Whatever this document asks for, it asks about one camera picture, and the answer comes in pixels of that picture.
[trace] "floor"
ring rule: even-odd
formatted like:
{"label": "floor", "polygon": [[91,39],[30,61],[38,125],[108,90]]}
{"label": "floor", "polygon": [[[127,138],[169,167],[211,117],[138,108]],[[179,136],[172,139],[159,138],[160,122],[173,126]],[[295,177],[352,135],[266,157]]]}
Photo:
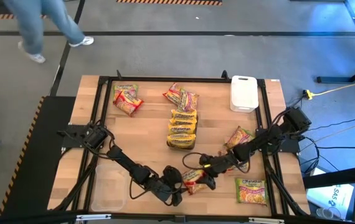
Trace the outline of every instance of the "floor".
{"label": "floor", "polygon": [[[71,16],[78,1],[66,3]],[[355,0],[351,1],[355,10]],[[288,0],[225,0],[223,6],[123,4],[87,0],[79,22],[84,31],[202,30],[355,32],[344,4]],[[46,30],[55,27],[45,19]],[[17,30],[14,20],[0,30]],[[19,37],[0,36],[0,203],[16,165],[34,111],[52,86],[65,39],[46,36],[47,62],[37,65],[17,50]],[[76,95],[81,75],[278,78],[289,105],[303,89],[320,92],[342,85],[322,85],[317,76],[355,72],[355,37],[215,37],[97,36],[90,47],[72,49],[57,95]],[[355,87],[303,102],[313,127],[355,118]],[[308,132],[319,139],[355,124]],[[308,142],[301,142],[304,147]],[[355,128],[322,140],[319,146],[355,146]],[[338,169],[355,167],[355,149],[323,149]],[[312,147],[303,159],[315,156]],[[333,171],[326,161],[319,165]]]}

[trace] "transparent plastic bin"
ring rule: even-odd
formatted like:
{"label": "transparent plastic bin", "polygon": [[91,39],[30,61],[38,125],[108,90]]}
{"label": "transparent plastic bin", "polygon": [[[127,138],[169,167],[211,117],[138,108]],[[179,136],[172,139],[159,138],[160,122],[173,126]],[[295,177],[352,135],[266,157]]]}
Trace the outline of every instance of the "transparent plastic bin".
{"label": "transparent plastic bin", "polygon": [[91,209],[94,212],[121,210],[128,196],[128,181],[129,173],[116,162],[97,166]]}

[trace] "white sneaker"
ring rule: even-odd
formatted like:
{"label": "white sneaker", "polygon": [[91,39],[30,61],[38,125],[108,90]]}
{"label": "white sneaker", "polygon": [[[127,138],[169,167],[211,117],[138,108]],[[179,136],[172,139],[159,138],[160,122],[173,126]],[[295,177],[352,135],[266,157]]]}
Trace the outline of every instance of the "white sneaker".
{"label": "white sneaker", "polygon": [[69,44],[71,47],[78,47],[81,45],[90,45],[92,43],[94,43],[95,39],[93,37],[85,37],[83,38],[83,41],[81,43],[78,44]]}
{"label": "white sneaker", "polygon": [[18,42],[18,49],[20,49],[24,54],[26,54],[31,60],[33,60],[36,63],[44,63],[46,61],[46,58],[43,57],[41,54],[29,54],[26,52],[24,47],[22,46],[22,41]]}

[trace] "yellow cable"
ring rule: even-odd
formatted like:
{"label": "yellow cable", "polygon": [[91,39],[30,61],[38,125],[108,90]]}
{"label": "yellow cable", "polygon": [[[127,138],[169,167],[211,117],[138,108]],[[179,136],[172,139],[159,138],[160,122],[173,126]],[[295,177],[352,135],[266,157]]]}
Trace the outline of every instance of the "yellow cable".
{"label": "yellow cable", "polygon": [[[327,135],[327,136],[325,136],[325,137],[322,137],[322,138],[320,138],[320,139],[317,139],[317,140],[315,141],[315,143],[318,142],[318,141],[321,141],[321,140],[323,140],[323,139],[325,139],[325,138],[328,138],[328,137],[334,136],[334,135],[336,135],[336,134],[342,133],[342,132],[344,132],[344,131],[347,131],[347,130],[349,130],[349,129],[352,129],[352,128],[355,128],[355,125],[354,125],[354,126],[351,126],[351,127],[349,127],[349,128],[346,128],[346,129],[344,129],[344,130],[340,130],[340,131],[338,131],[338,132],[336,132],[336,133],[329,134],[329,135]],[[309,146],[311,146],[311,145],[313,145],[313,143],[307,145],[306,147],[304,147],[303,149],[301,149],[301,151],[304,150],[304,149],[306,149],[307,147],[309,147]]]}
{"label": "yellow cable", "polygon": [[355,86],[355,83],[351,84],[351,85],[347,85],[347,86],[342,86],[342,87],[339,87],[339,88],[336,88],[336,89],[333,89],[333,90],[324,91],[322,93],[312,93],[312,92],[310,92],[308,90],[307,91],[308,91],[309,100],[311,100],[312,96],[320,96],[320,95],[323,95],[323,94],[326,94],[326,93],[331,93],[333,91],[342,90],[343,88],[347,88],[347,87],[351,87],[351,86]]}

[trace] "jeans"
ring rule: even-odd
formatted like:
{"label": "jeans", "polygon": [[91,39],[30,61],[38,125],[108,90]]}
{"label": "jeans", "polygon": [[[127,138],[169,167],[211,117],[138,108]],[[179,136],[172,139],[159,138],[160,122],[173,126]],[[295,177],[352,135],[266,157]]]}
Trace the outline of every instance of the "jeans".
{"label": "jeans", "polygon": [[4,0],[7,8],[17,17],[24,49],[29,54],[40,54],[43,48],[43,20],[49,16],[71,44],[85,38],[78,25],[68,15],[63,0]]}

